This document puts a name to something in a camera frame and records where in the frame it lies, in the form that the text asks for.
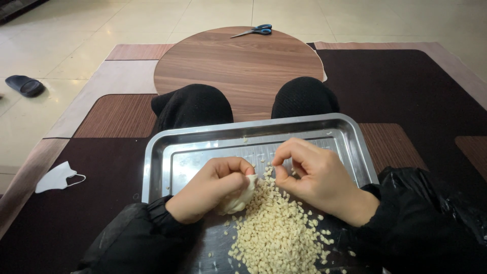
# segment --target blue scissor handle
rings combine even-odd
[[[272,30],[270,29],[257,29],[252,31],[252,33],[257,33],[257,34],[262,34],[262,35],[269,35],[272,33]]]
[[[264,25],[256,26],[255,28],[252,28],[252,30],[271,29],[271,28],[272,28],[271,24],[264,24]]]

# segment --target person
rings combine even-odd
[[[160,131],[233,122],[225,96],[189,85],[151,103]],[[272,118],[339,112],[321,81],[301,77],[277,93]],[[292,158],[300,179],[282,166]],[[364,262],[396,273],[485,273],[487,251],[415,193],[383,185],[357,188],[333,151],[292,138],[275,152],[276,185],[344,221]],[[214,158],[175,196],[127,206],[96,238],[74,274],[175,273],[196,244],[203,216],[254,174],[240,157]]]

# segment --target scissor blade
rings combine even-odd
[[[237,37],[237,36],[242,36],[242,35],[245,35],[245,34],[249,34],[249,33],[252,33],[253,31],[254,31],[254,30],[248,30],[248,31],[246,31],[246,32],[242,32],[242,33],[240,33],[240,34],[234,35],[234,36],[232,36],[232,37],[230,37],[230,38],[234,38],[234,37]]]

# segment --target metal tray rim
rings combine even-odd
[[[152,151],[154,149],[154,144],[162,137],[171,136],[171,135],[192,134],[198,132],[243,129],[243,128],[259,127],[259,126],[278,125],[278,124],[285,124],[285,123],[311,122],[311,121],[333,120],[333,119],[341,119],[352,125],[355,136],[357,138],[358,148],[362,152],[362,157],[369,178],[371,179],[372,183],[378,184],[379,182],[374,170],[374,166],[372,164],[372,159],[370,157],[369,150],[367,149],[367,146],[365,144],[365,139],[363,137],[362,131],[360,130],[358,124],[351,117],[345,114],[330,113],[330,114],[322,114],[322,115],[257,120],[257,121],[237,122],[237,123],[230,123],[230,124],[210,125],[210,126],[191,127],[191,128],[182,128],[182,129],[170,129],[170,130],[161,131],[150,139],[146,147],[145,157],[144,157],[145,158],[144,175],[143,175],[144,177],[142,182],[142,202],[144,203],[149,202]]]

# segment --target mask ear loop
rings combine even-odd
[[[75,175],[78,175],[78,176],[83,176],[84,178],[83,178],[81,181],[79,181],[79,182],[72,183],[72,184],[67,185],[67,186],[76,185],[76,184],[79,184],[79,183],[81,183],[82,181],[86,180],[86,176],[84,176],[84,175],[81,175],[81,174],[75,174]]]

